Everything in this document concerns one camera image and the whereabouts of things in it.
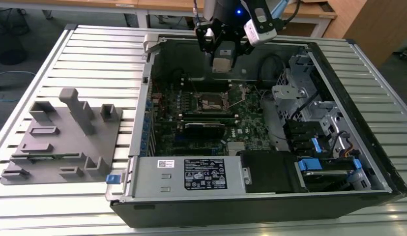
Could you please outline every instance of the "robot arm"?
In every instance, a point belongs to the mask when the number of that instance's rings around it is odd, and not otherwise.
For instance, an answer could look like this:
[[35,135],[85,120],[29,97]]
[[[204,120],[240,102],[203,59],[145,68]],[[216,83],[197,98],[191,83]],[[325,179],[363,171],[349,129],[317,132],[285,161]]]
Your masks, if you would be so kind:
[[[276,32],[291,21],[291,19],[285,21],[280,19],[289,0],[268,0],[268,2],[265,0],[207,0],[203,14],[209,21],[205,23],[199,21],[196,0],[193,2],[193,13],[197,21],[195,33],[200,50],[211,54],[211,66],[213,66],[213,59],[223,50],[221,56],[228,54],[229,68],[232,68],[237,56],[248,55],[255,46],[271,41],[276,37]],[[208,29],[213,33],[209,41],[204,37]],[[241,44],[244,36],[247,36],[248,41]]]

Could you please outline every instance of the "floor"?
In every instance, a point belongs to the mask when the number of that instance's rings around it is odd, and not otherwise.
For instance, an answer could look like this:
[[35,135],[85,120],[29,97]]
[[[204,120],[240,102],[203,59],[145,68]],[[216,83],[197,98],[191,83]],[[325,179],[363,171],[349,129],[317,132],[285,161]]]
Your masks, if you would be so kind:
[[[16,66],[0,65],[0,72],[25,70],[36,73],[68,23],[125,27],[123,14],[53,11],[52,16],[52,20],[45,20],[40,10],[27,9],[25,20],[31,27],[31,32],[20,37],[20,41],[29,57]],[[159,24],[157,18],[152,16],[151,26],[164,29],[187,29],[185,21],[180,17],[168,18],[164,21],[165,24]],[[380,67],[380,72],[407,103],[407,61],[399,60],[397,56],[391,56]],[[0,99],[19,99],[31,80],[32,76],[29,74],[0,75]],[[15,105],[16,102],[0,102],[0,128],[7,121]]]
[[[47,20],[40,10],[27,9],[25,20],[31,32],[20,36],[21,44],[28,51],[28,59],[15,66],[0,64],[1,71],[24,70],[37,72],[43,61],[56,43],[59,35],[68,23],[80,25],[125,27],[123,14],[52,11],[52,20]],[[187,30],[184,18],[164,16],[164,24],[159,24],[156,16],[151,17],[151,27],[164,29]],[[29,74],[3,74],[0,75],[0,100],[19,99],[32,81]],[[0,128],[17,102],[0,102]]]

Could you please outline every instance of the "blue tab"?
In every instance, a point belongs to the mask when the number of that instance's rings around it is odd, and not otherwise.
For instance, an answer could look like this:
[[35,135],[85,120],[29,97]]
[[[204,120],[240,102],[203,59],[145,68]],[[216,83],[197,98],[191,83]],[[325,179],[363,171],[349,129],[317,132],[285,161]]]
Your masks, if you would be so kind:
[[300,171],[319,171],[321,170],[320,161],[316,158],[307,158],[297,162]]
[[311,141],[312,141],[313,144],[315,144],[316,152],[317,152],[317,153],[321,153],[321,148],[320,148],[317,139],[316,139],[316,138],[312,138]]
[[297,167],[300,168],[300,171],[305,170],[305,165],[304,165],[303,161],[297,162]]
[[353,159],[353,165],[355,165],[355,168],[356,168],[356,169],[363,168],[363,165],[361,165],[361,162],[360,162],[359,159]]
[[120,184],[120,175],[107,175],[105,177],[105,183],[107,184]]

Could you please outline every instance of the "aluminum extrusion table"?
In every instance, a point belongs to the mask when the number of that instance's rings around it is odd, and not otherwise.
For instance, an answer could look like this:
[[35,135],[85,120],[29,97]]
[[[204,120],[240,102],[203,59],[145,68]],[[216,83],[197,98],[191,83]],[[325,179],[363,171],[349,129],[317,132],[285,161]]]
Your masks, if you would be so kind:
[[[147,33],[189,35],[189,31],[77,26],[64,30],[37,75],[0,132],[0,173],[7,168],[27,130],[33,101],[57,99],[63,87],[79,90],[91,107],[113,103],[123,108],[113,171],[127,166]],[[359,107],[397,171],[407,182],[407,106],[356,45],[340,39],[277,37],[315,41]],[[104,182],[4,186],[0,184],[0,235],[277,235],[407,236],[407,198],[364,208],[339,219],[131,229],[109,208]],[[121,185],[111,192],[121,192]]]

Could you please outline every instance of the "warning label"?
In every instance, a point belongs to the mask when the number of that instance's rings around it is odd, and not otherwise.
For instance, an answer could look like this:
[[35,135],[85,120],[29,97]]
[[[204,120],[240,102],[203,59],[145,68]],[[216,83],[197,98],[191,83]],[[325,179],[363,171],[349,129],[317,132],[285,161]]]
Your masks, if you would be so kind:
[[184,188],[227,189],[224,159],[184,160]]

